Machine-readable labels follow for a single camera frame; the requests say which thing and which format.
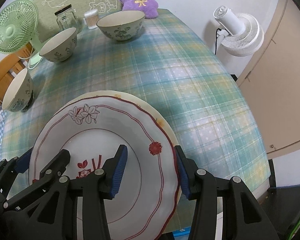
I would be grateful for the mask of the beige cabinet door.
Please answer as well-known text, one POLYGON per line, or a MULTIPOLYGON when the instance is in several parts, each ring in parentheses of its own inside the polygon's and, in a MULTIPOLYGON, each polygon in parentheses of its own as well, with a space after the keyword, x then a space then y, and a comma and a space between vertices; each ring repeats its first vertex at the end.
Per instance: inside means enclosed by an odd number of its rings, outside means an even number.
POLYGON ((238 80, 269 159, 300 150, 300 10, 279 0, 264 45, 238 80))

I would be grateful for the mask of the green-rim ceramic bowl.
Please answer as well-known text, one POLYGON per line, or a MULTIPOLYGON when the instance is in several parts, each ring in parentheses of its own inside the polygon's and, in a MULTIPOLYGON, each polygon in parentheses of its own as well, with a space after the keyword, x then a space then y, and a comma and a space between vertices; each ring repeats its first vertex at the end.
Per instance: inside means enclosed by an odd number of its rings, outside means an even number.
POLYGON ((2 110, 19 112, 33 100, 33 81, 29 69, 21 70, 9 85, 2 101, 2 110))
POLYGON ((76 46, 77 29, 72 27, 49 39, 41 48, 39 55, 50 62, 62 62, 73 54, 76 46))
POLYGON ((142 11, 119 11, 99 19, 97 27, 109 39, 126 41, 138 35, 144 19, 145 14, 142 11))

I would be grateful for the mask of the green desk fan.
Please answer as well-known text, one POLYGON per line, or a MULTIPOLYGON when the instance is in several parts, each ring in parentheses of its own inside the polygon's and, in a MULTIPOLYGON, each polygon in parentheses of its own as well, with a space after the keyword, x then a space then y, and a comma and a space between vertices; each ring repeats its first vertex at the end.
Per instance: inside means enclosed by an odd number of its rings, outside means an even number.
POLYGON ((0 13, 0 53, 11 54, 31 44, 28 68, 35 68, 41 61, 43 47, 37 32, 39 12, 32 0, 16 0, 0 13))

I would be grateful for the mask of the cotton swab container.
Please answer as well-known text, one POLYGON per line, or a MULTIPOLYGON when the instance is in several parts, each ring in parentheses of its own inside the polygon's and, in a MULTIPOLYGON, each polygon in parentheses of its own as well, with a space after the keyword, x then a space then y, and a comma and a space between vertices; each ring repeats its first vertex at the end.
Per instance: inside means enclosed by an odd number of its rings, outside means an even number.
POLYGON ((88 29, 95 29, 97 28, 98 22, 98 10, 91 9, 84 13, 84 21, 88 27, 88 29))

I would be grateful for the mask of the glass jar with lid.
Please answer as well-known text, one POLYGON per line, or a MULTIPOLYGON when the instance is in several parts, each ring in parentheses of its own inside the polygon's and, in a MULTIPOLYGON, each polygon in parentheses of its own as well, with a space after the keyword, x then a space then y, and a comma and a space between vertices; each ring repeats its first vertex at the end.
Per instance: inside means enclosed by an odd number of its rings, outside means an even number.
POLYGON ((55 12, 57 17, 57 24, 61 30, 76 28, 77 32, 80 33, 82 28, 81 24, 72 8, 72 5, 66 5, 55 12))

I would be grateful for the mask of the white red-flower plate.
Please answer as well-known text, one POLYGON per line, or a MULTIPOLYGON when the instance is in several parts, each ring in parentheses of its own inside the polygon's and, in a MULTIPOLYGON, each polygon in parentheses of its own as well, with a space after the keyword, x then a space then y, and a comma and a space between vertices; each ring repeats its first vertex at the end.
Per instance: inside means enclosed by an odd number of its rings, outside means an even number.
POLYGON ((157 239, 172 217, 179 190, 173 144, 149 111, 114 96, 91 96, 59 110, 38 135, 29 182, 60 150, 65 175, 82 179, 101 168, 118 147, 128 151, 120 189, 104 202, 112 239, 157 239))

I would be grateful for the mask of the large scalloped yellow-flower plate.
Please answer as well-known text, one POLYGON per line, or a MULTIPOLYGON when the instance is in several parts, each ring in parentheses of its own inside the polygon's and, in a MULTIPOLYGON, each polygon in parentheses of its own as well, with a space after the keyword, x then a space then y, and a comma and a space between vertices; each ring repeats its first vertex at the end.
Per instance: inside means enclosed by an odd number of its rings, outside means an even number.
POLYGON ((94 98, 94 97, 98 97, 98 96, 111 96, 111 97, 115 97, 117 99, 122 99, 122 100, 125 100, 125 101, 129 101, 129 102, 137 105, 139 108, 145 110, 147 113, 149 113, 152 116, 152 118, 155 120, 156 124, 159 125, 159 127, 169 137, 169 139, 170 139, 173 146, 179 144, 173 129, 171 128, 169 123, 164 119, 164 117, 160 114, 159 111, 157 111, 153 106, 151 106, 149 103, 142 100, 141 98, 138 98, 137 96, 134 96, 132 94, 125 93, 125 92, 119 92, 119 91, 115 91, 115 90, 97 90, 97 91, 94 91, 94 92, 84 93, 84 94, 74 98, 73 100, 67 102, 64 106, 62 106, 53 115, 53 117, 55 117, 55 115, 57 113, 59 113, 61 110, 63 110, 64 108, 68 107, 69 105, 71 105, 71 104, 73 104, 77 101, 84 100, 84 99, 87 99, 87 98, 94 98))

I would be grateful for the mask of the white floor fan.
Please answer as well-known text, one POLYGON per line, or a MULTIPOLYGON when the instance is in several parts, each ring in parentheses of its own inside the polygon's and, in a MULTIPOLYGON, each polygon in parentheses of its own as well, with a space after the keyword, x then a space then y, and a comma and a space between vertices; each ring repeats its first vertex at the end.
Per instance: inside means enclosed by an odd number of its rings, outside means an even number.
POLYGON ((253 15, 235 14, 223 5, 213 12, 213 16, 220 24, 216 30, 215 52, 222 46, 232 56, 245 57, 262 46, 264 31, 253 15))

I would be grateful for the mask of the green cartoon wall mat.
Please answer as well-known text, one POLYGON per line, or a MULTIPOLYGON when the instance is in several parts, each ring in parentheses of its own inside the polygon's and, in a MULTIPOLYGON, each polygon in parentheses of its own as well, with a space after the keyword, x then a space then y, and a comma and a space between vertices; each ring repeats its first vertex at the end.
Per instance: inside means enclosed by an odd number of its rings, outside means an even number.
POLYGON ((91 9, 97 9, 101 17, 122 9, 119 0, 33 0, 33 2, 38 8, 37 33, 42 42, 60 31, 55 12, 69 4, 72 5, 75 16, 80 20, 84 13, 91 9))

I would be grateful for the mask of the plaid green tablecloth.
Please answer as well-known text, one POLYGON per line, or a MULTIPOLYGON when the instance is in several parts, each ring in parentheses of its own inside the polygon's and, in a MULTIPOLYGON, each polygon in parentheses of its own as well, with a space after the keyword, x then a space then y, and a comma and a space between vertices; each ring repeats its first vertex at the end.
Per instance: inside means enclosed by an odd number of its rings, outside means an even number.
POLYGON ((215 177, 240 177, 251 191, 270 175, 253 114, 233 78, 205 43, 170 11, 145 20, 139 34, 117 42, 83 30, 72 56, 31 70, 34 102, 9 113, 1 157, 29 150, 61 107, 84 93, 115 90, 154 107, 183 152, 215 177))

